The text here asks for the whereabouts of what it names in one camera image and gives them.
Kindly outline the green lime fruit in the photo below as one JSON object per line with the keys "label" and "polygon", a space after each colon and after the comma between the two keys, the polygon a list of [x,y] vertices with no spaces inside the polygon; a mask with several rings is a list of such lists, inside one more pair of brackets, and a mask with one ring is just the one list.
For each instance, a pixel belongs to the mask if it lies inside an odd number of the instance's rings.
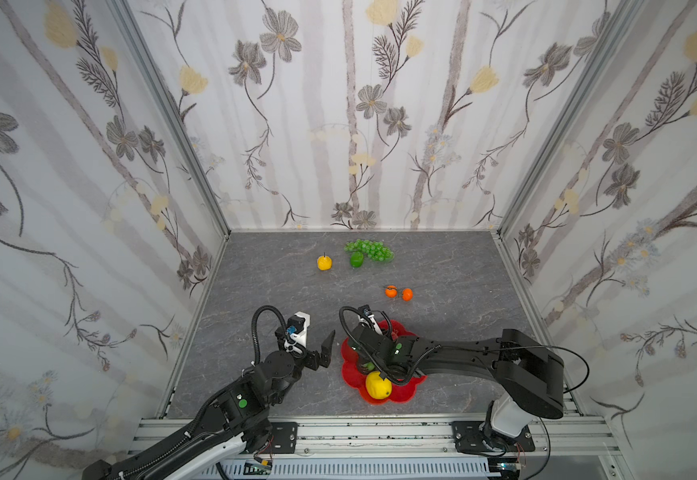
{"label": "green lime fruit", "polygon": [[353,252],[350,257],[350,264],[352,268],[361,268],[365,262],[365,254],[360,251]]}

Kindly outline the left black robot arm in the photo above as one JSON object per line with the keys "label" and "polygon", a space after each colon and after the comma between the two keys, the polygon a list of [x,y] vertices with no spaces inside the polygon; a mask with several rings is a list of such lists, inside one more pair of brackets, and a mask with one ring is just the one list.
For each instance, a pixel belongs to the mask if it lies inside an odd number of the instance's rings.
{"label": "left black robot arm", "polygon": [[306,368],[332,362],[332,332],[318,351],[278,350],[212,394],[193,420],[152,447],[110,464],[84,468],[84,479],[188,479],[225,458],[262,450],[272,437],[270,408],[281,404]]}

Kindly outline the yellow lemon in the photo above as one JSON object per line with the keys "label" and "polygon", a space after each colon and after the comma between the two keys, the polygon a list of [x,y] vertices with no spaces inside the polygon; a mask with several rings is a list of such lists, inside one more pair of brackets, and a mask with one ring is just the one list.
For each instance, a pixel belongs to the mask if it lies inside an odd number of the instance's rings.
{"label": "yellow lemon", "polygon": [[378,371],[369,373],[366,377],[365,388],[372,400],[386,400],[393,392],[394,385]]}

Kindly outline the red flower-shaped fruit bowl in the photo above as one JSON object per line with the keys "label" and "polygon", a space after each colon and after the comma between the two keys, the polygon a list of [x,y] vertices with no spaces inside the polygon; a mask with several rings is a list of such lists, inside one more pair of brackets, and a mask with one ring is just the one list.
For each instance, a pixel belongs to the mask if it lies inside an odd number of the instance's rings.
{"label": "red flower-shaped fruit bowl", "polygon": [[350,388],[356,389],[360,396],[371,405],[383,405],[388,402],[407,403],[411,401],[417,394],[418,386],[423,384],[428,377],[414,377],[405,386],[390,386],[390,395],[385,398],[376,398],[367,387],[368,374],[364,374],[359,369],[360,356],[351,347],[351,340],[345,339],[340,346],[340,354],[342,354],[342,380]]}

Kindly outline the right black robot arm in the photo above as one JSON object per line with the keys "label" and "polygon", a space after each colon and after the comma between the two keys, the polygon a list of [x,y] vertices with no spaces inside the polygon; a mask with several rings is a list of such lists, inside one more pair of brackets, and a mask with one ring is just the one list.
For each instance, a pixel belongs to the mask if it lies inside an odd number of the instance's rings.
{"label": "right black robot arm", "polygon": [[504,438],[519,437],[536,418],[564,416],[564,360],[516,329],[488,340],[456,342],[410,335],[393,339],[357,326],[348,334],[348,347],[358,354],[358,364],[373,364],[394,386],[438,374],[498,383],[505,393],[493,403],[486,424]]}

